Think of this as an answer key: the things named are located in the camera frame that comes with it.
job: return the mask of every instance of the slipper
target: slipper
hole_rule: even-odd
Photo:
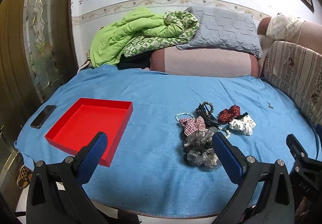
[[[30,169],[28,169],[26,165],[22,165],[19,170],[17,186],[21,189],[24,189],[30,184],[32,177],[33,177],[33,172]]]

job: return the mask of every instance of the gray quilted cushion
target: gray quilted cushion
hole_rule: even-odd
[[[178,49],[214,47],[246,52],[258,59],[262,56],[260,39],[250,14],[205,6],[192,6],[186,11],[197,17],[200,28],[191,41],[177,45]]]

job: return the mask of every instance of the black smartphone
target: black smartphone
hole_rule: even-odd
[[[33,122],[30,123],[30,126],[36,129],[40,129],[41,125],[43,125],[45,120],[49,117],[49,115],[53,112],[55,108],[55,105],[47,105],[33,120]]]

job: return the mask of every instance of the open red box lid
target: open red box lid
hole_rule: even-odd
[[[133,112],[132,102],[80,98],[45,135],[48,142],[75,156],[98,132],[107,135],[99,162],[109,167]]]

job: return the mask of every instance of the white floor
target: white floor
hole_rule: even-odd
[[[59,189],[64,189],[62,185],[57,183]],[[27,204],[27,195],[28,195],[29,186],[23,189],[20,199],[17,205],[17,212],[26,211],[26,204]],[[93,201],[95,207],[97,207],[100,211],[104,212],[106,215],[117,218],[118,210],[104,206],[97,202]],[[212,218],[204,218],[204,219],[194,219],[194,220],[173,220],[173,219],[160,219],[160,218],[151,218],[145,216],[139,216],[139,220],[142,221],[142,224],[211,224],[216,217]],[[19,217],[18,218],[21,223],[26,224],[26,217]]]

